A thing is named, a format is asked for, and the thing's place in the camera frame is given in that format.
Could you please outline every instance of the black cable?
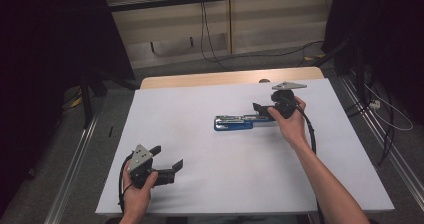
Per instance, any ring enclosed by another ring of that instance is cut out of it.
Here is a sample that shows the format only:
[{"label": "black cable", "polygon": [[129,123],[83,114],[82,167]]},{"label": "black cable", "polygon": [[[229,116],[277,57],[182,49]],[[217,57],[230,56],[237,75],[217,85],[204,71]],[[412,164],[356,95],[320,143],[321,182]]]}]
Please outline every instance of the black cable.
[{"label": "black cable", "polygon": [[[375,89],[375,91],[376,91],[377,95],[381,96],[377,89]],[[387,92],[387,89],[386,89],[386,94],[387,94],[388,102],[390,104],[390,108],[387,107],[386,103],[384,103],[384,102],[383,102],[383,106],[384,106],[384,109],[389,113],[389,117],[390,117],[389,123],[390,123],[390,125],[388,125],[387,130],[386,130],[386,134],[384,135],[383,153],[380,157],[379,162],[377,163],[377,167],[379,167],[379,168],[380,168],[381,164],[384,162],[384,160],[386,160],[386,158],[389,156],[390,151],[393,147],[393,140],[395,138],[395,129],[393,127],[393,125],[394,125],[394,111],[393,111],[393,108],[391,107],[392,106],[392,98],[390,96],[390,93]]]},{"label": "black cable", "polygon": [[[300,114],[303,116],[303,118],[305,118],[306,125],[308,126],[309,135],[311,137],[311,149],[316,155],[317,154],[317,145],[316,145],[315,133],[314,133],[315,130],[312,127],[312,123],[309,120],[308,116],[306,116],[305,111],[299,105],[292,103],[288,99],[286,99],[284,97],[280,97],[280,98],[282,100],[284,100],[285,102],[289,103],[290,105],[294,106],[300,112]],[[319,217],[320,224],[325,224],[324,214],[322,213],[322,210],[321,210],[321,207],[318,203],[318,200],[317,200],[317,209],[318,209],[318,217]]]},{"label": "black cable", "polygon": [[351,113],[351,114],[349,114],[349,115],[347,115],[347,117],[348,118],[351,118],[351,117],[353,117],[353,116],[356,116],[356,115],[358,115],[358,114],[360,114],[360,113],[362,113],[362,112],[364,112],[365,110],[367,110],[368,109],[368,107],[370,106],[370,104],[371,104],[371,99],[361,108],[361,109],[359,109],[358,111],[356,111],[356,112],[354,112],[354,113]]},{"label": "black cable", "polygon": [[131,184],[131,185],[127,186],[125,188],[125,190],[122,191],[122,176],[123,176],[125,165],[127,164],[128,160],[130,160],[132,158],[132,155],[133,155],[133,153],[131,153],[129,156],[127,156],[125,158],[124,163],[122,163],[121,171],[119,172],[119,180],[118,180],[119,203],[118,203],[118,205],[121,207],[122,213],[124,213],[124,209],[125,209],[125,200],[124,200],[125,191],[132,185]]},{"label": "black cable", "polygon": [[[370,83],[367,85],[369,88],[371,88],[373,86],[374,82],[371,80]],[[372,99],[372,93],[369,91],[368,92],[368,99],[371,100]],[[351,106],[348,106],[344,109],[345,112],[348,112],[349,110],[351,110],[352,108],[354,108],[356,105],[360,104],[361,101],[357,101],[354,104],[352,104]]]},{"label": "black cable", "polygon": [[313,44],[322,43],[322,42],[324,42],[324,41],[316,41],[316,42],[310,42],[310,43],[305,44],[305,45],[302,47],[302,60],[300,60],[299,64],[297,64],[297,66],[296,66],[296,67],[300,67],[300,66],[303,64],[303,61],[305,60],[305,49],[306,49],[307,47],[310,47],[310,46],[312,46]]},{"label": "black cable", "polygon": [[[296,49],[296,50],[290,51],[290,52],[286,52],[286,53],[280,53],[280,54],[249,54],[249,55],[240,55],[240,56],[230,56],[230,57],[218,59],[215,55],[215,52],[214,52],[214,49],[213,49],[213,46],[212,46],[212,42],[211,42],[211,39],[210,39],[210,32],[209,32],[209,27],[208,27],[208,20],[207,20],[205,3],[200,3],[200,5],[201,5],[201,8],[202,8],[202,35],[201,35],[201,41],[200,41],[200,49],[202,51],[202,56],[205,59],[205,61],[217,62],[223,69],[226,69],[226,70],[229,70],[229,71],[234,71],[234,70],[231,70],[231,69],[223,66],[222,63],[221,63],[222,61],[227,61],[227,60],[235,59],[235,58],[244,58],[244,57],[279,57],[279,56],[285,56],[285,55],[290,55],[290,54],[293,54],[293,53],[296,53],[296,52],[299,52],[299,51],[304,51],[305,48],[307,48],[309,46],[312,46],[312,45],[317,44],[317,43],[323,43],[324,42],[324,41],[310,42],[310,43],[305,44],[303,47],[301,47],[299,49]],[[213,57],[214,57],[213,59],[208,59],[205,56],[205,53],[204,53],[204,50],[203,50],[203,36],[204,36],[203,30],[204,30],[204,26],[206,26],[206,30],[207,30],[207,33],[208,33],[209,45],[211,47],[212,54],[213,54]]]},{"label": "black cable", "polygon": [[209,26],[208,26],[208,19],[207,19],[207,14],[206,14],[205,3],[202,2],[202,3],[200,3],[200,5],[202,7],[202,39],[200,41],[200,49],[202,50],[203,57],[205,58],[206,61],[210,61],[209,59],[206,58],[206,56],[203,52],[203,29],[204,29],[204,26],[206,24],[206,31],[208,32],[209,45],[210,45],[211,50],[212,50],[212,55],[213,55],[214,59],[216,60],[216,61],[213,61],[213,62],[217,62],[219,64],[219,66],[221,66],[223,69],[225,69],[227,71],[234,71],[234,70],[227,68],[224,65],[222,65],[221,62],[218,60],[218,58],[216,58],[215,51],[214,51],[213,46],[212,46],[211,35],[209,33]]}]

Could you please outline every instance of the white table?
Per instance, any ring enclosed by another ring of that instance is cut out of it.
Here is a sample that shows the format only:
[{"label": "white table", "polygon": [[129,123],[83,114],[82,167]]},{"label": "white table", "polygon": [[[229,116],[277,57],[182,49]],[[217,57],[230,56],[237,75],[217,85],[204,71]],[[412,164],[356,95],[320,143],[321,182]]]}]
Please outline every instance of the white table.
[{"label": "white table", "polygon": [[[319,158],[365,211],[393,209],[330,83],[307,84],[295,95],[307,103]],[[137,144],[162,146],[153,167],[184,159],[175,183],[152,190],[148,213],[158,216],[293,214],[316,211],[306,175],[278,127],[216,132],[215,115],[253,114],[252,102],[272,104],[276,83],[141,89],[136,92],[96,213],[120,213],[118,175]]]}]

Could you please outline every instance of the cable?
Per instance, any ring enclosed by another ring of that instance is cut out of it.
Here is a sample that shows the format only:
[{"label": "cable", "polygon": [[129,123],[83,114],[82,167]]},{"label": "cable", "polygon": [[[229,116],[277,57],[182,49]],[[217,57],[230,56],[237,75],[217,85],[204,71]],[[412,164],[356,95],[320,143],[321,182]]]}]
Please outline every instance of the cable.
[{"label": "cable", "polygon": [[299,62],[299,64],[297,64],[297,66],[296,66],[296,67],[300,67],[300,66],[303,64],[303,61],[305,60],[305,49],[306,49],[307,47],[310,47],[310,46],[312,46],[313,44],[322,43],[322,42],[324,42],[324,41],[316,41],[316,42],[310,42],[310,43],[305,44],[305,45],[302,47],[302,60]]},{"label": "cable", "polygon": [[[388,101],[389,103],[392,103],[392,99],[389,93],[387,93],[387,97],[388,97]],[[384,108],[386,109],[386,111],[389,113],[390,115],[390,123],[393,123],[394,121],[394,112],[393,112],[393,108],[388,108],[387,105],[385,103],[383,103]],[[377,167],[380,168],[381,164],[384,162],[384,160],[388,157],[388,155],[390,154],[390,151],[393,147],[393,140],[395,138],[395,129],[392,126],[388,126],[387,130],[386,130],[386,134],[384,135],[384,141],[383,141],[383,153],[381,154],[381,158],[380,161],[377,163]]]},{"label": "cable", "polygon": [[328,8],[328,0],[325,0],[325,8],[327,9],[327,19],[330,16],[330,8]]},{"label": "cable", "polygon": [[[208,27],[208,21],[207,21],[207,14],[206,14],[206,7],[205,7],[204,3],[201,3],[201,8],[202,8],[202,36],[201,36],[201,41],[200,41],[200,49],[202,51],[203,58],[208,62],[217,62],[222,68],[224,68],[226,70],[233,71],[233,70],[223,66],[222,63],[221,63],[223,61],[227,61],[227,60],[235,59],[235,58],[244,58],[244,57],[279,57],[279,56],[285,56],[285,55],[290,55],[290,54],[293,54],[293,53],[296,53],[296,52],[299,52],[299,51],[302,51],[302,50],[304,51],[305,48],[307,48],[309,46],[312,46],[312,45],[317,44],[317,43],[323,43],[324,42],[324,41],[310,42],[310,43],[305,44],[302,48],[296,49],[294,51],[286,52],[286,53],[280,53],[280,54],[250,54],[250,55],[240,55],[240,56],[229,56],[229,57],[225,57],[225,58],[222,58],[222,59],[218,59],[215,55],[215,52],[214,52],[214,49],[213,49],[213,46],[212,46],[212,42],[211,42],[211,39],[210,39],[210,33],[209,33],[209,27]],[[208,33],[209,45],[211,46],[212,54],[214,56],[213,59],[208,59],[204,54],[204,50],[203,50],[204,26],[206,26],[206,30],[207,30],[207,33]]]},{"label": "cable", "polygon": [[371,99],[365,104],[365,106],[363,106],[361,109],[359,109],[357,112],[354,112],[354,113],[351,113],[351,114],[349,114],[349,115],[347,115],[347,117],[348,118],[351,118],[351,117],[353,117],[353,116],[356,116],[356,115],[358,115],[358,114],[360,114],[360,113],[362,113],[363,111],[365,111],[368,107],[369,107],[369,105],[371,104]]},{"label": "cable", "polygon": [[383,103],[387,104],[388,106],[390,106],[391,108],[393,108],[395,111],[397,111],[400,115],[402,115],[403,118],[405,118],[405,120],[407,120],[409,122],[409,124],[411,125],[409,128],[400,128],[397,127],[391,123],[389,123],[388,121],[386,121],[384,118],[382,118],[375,110],[374,108],[374,113],[376,114],[376,116],[378,118],[380,118],[383,122],[385,122],[387,125],[392,126],[393,128],[396,128],[397,130],[400,131],[410,131],[412,130],[412,128],[414,128],[414,124],[412,123],[411,120],[409,120],[408,117],[406,117],[401,111],[399,111],[396,107],[392,106],[391,104],[387,103],[383,98],[381,98],[379,95],[377,95],[371,88],[365,86],[372,94],[374,94],[374,96],[376,96],[378,99],[380,99]]},{"label": "cable", "polygon": [[215,58],[216,62],[219,64],[219,66],[221,66],[223,69],[225,69],[227,71],[234,71],[234,70],[227,68],[224,65],[222,65],[221,62],[218,60],[218,58],[216,58],[215,51],[213,50],[213,46],[212,46],[211,35],[209,33],[209,26],[208,26],[208,19],[206,17],[205,3],[202,2],[202,3],[200,3],[200,5],[202,7],[202,39],[200,41],[200,49],[202,50],[203,57],[205,58],[206,61],[210,61],[209,59],[206,58],[205,53],[203,52],[203,29],[204,29],[204,26],[205,26],[204,24],[206,24],[206,31],[208,32],[209,45],[211,47],[213,57]]},{"label": "cable", "polygon": [[128,187],[126,187],[124,191],[122,191],[122,188],[123,188],[122,187],[122,176],[123,176],[125,165],[127,164],[128,160],[130,160],[132,158],[132,155],[133,155],[133,153],[131,153],[129,156],[127,156],[125,158],[124,163],[122,163],[121,171],[119,172],[119,180],[118,180],[118,188],[119,188],[118,189],[118,193],[119,193],[119,196],[118,197],[119,197],[119,203],[118,203],[118,205],[121,207],[122,213],[124,213],[124,208],[125,208],[125,200],[124,200],[125,191],[130,186],[132,186],[132,184],[131,184]]},{"label": "cable", "polygon": [[[306,116],[305,111],[299,105],[292,103],[288,99],[286,99],[284,97],[280,97],[280,98],[282,100],[284,100],[285,102],[287,102],[288,104],[294,106],[300,112],[300,114],[303,116],[303,118],[305,118],[306,125],[308,126],[309,135],[311,137],[311,149],[316,155],[317,154],[317,145],[316,145],[316,139],[315,139],[315,133],[314,133],[315,130],[312,127],[312,123],[309,120],[308,116]],[[325,224],[324,214],[322,213],[322,210],[321,210],[321,207],[318,203],[318,200],[317,200],[317,209],[318,209],[318,217],[319,217],[320,224]]]},{"label": "cable", "polygon": [[[372,87],[374,85],[374,83],[373,83],[373,81],[371,80],[370,81],[370,83],[368,84],[368,86],[370,86],[370,87]],[[369,100],[371,100],[372,99],[372,96],[371,96],[371,93],[369,93],[369,97],[368,97],[368,99]],[[348,107],[346,107],[345,109],[344,109],[344,111],[345,112],[348,112],[349,110],[351,110],[352,108],[354,108],[356,105],[358,105],[358,104],[360,104],[361,103],[361,101],[357,101],[357,102],[355,102],[354,104],[352,104],[352,105],[350,105],[350,106],[348,106]]]}]

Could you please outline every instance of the white cable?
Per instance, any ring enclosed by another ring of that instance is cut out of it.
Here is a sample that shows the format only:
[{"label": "white cable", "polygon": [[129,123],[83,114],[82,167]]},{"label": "white cable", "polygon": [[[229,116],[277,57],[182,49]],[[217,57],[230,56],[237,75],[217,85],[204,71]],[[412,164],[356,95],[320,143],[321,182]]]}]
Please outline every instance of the white cable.
[{"label": "white cable", "polygon": [[409,127],[409,128],[400,128],[400,127],[397,127],[397,126],[395,126],[395,125],[393,125],[393,124],[391,124],[391,123],[389,123],[388,121],[386,121],[384,118],[382,118],[378,113],[377,113],[377,110],[375,109],[375,108],[373,108],[374,109],[374,113],[375,113],[375,115],[378,117],[378,118],[380,118],[383,122],[385,122],[387,125],[389,125],[389,126],[391,126],[391,127],[394,127],[394,128],[396,128],[396,129],[398,129],[398,130],[400,130],[400,131],[410,131],[410,130],[412,130],[412,128],[414,128],[414,124],[412,124],[412,122],[411,122],[411,120],[409,120],[409,118],[408,117],[406,117],[401,111],[399,111],[398,109],[396,109],[396,107],[394,107],[394,106],[392,106],[392,105],[390,105],[389,103],[387,103],[383,98],[381,98],[379,95],[377,95],[377,94],[375,94],[375,92],[373,91],[373,90],[371,90],[371,88],[369,88],[367,85],[364,85],[372,94],[374,94],[374,96],[376,96],[378,99],[380,99],[382,102],[384,102],[384,103],[386,103],[387,105],[389,105],[391,108],[393,108],[394,110],[396,110],[399,114],[401,114],[402,116],[403,116],[403,118],[405,118],[405,120],[407,120],[408,122],[409,122],[409,124],[411,125],[411,127]]}]

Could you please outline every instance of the human hand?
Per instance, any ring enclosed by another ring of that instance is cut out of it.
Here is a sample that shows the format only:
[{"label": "human hand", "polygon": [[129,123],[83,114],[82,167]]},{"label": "human hand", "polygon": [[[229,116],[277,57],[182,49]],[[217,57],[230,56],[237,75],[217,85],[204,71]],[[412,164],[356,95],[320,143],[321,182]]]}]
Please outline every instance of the human hand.
[{"label": "human hand", "polygon": [[[305,110],[306,103],[299,97],[294,97],[302,110]],[[308,145],[305,135],[305,120],[299,110],[295,110],[291,117],[285,119],[273,107],[268,108],[269,114],[277,121],[281,134],[290,143],[293,149]]]},{"label": "human hand", "polygon": [[141,223],[146,214],[150,201],[150,189],[153,188],[158,178],[157,172],[152,172],[141,189],[132,185],[130,175],[126,171],[130,161],[127,161],[123,171],[123,186],[128,189],[124,193],[125,209],[121,223]]}]

